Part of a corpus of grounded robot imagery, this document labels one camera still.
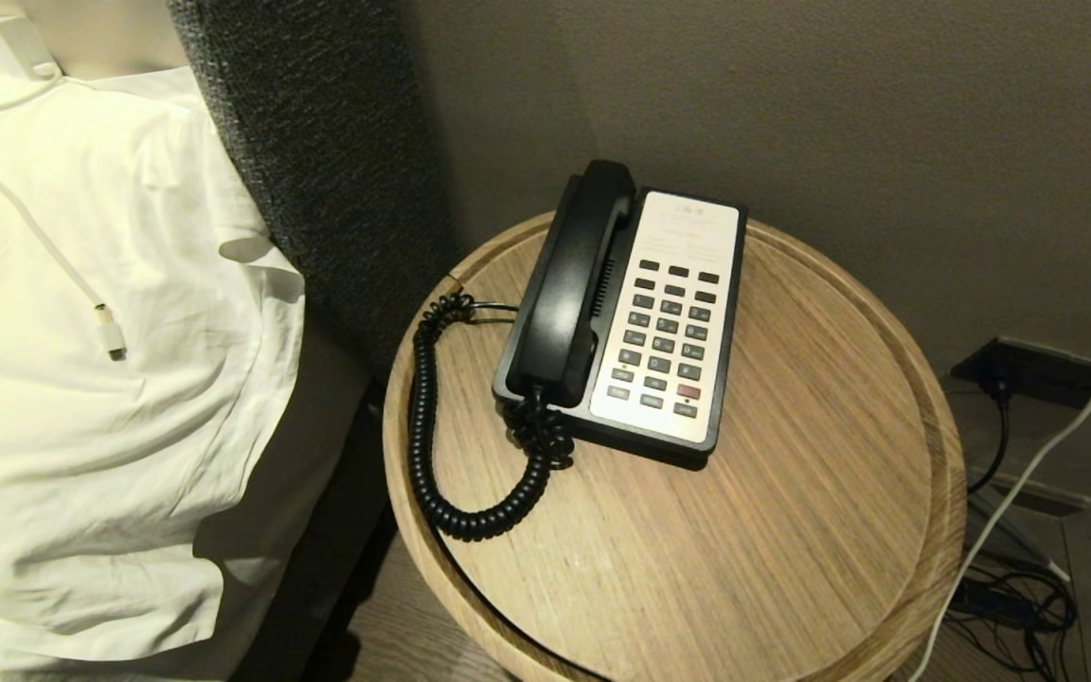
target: pillow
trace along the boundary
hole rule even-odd
[[[100,349],[0,194],[0,646],[124,660],[207,638],[221,576],[191,541],[289,400],[302,279],[194,98],[64,79],[0,111],[0,181],[127,342],[124,361]]]

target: phone button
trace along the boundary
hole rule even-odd
[[[652,371],[662,371],[663,374],[668,374],[668,372],[671,371],[671,361],[666,361],[666,359],[663,358],[657,358],[655,356],[650,356],[648,361],[646,361],[646,369]]]

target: coiled phone cord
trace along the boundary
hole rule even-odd
[[[503,535],[520,523],[546,492],[549,475],[571,466],[575,442],[559,421],[558,412],[547,409],[541,390],[518,403],[503,407],[503,419],[527,455],[525,474],[503,501],[489,508],[468,513],[452,505],[436,487],[432,469],[433,436],[436,428],[436,342],[443,330],[455,322],[471,323],[473,311],[481,308],[515,311],[514,306],[478,302],[469,294],[451,294],[433,302],[416,328],[415,379],[411,385],[410,446],[407,463],[411,488],[420,510],[434,526],[459,540],[483,540]]]

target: electrical outlet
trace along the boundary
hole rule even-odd
[[[1075,409],[1091,396],[1090,359],[1011,338],[993,338],[958,362],[949,375],[976,384],[997,367],[1005,368],[1009,387],[1018,396]]]

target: landline phone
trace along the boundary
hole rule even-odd
[[[466,540],[511,529],[571,466],[572,436],[700,470],[718,442],[746,208],[649,187],[622,164],[573,176],[515,306],[454,294],[415,336],[412,490],[424,515]],[[481,308],[516,310],[492,391],[528,457],[506,500],[452,506],[432,472],[434,345]]]

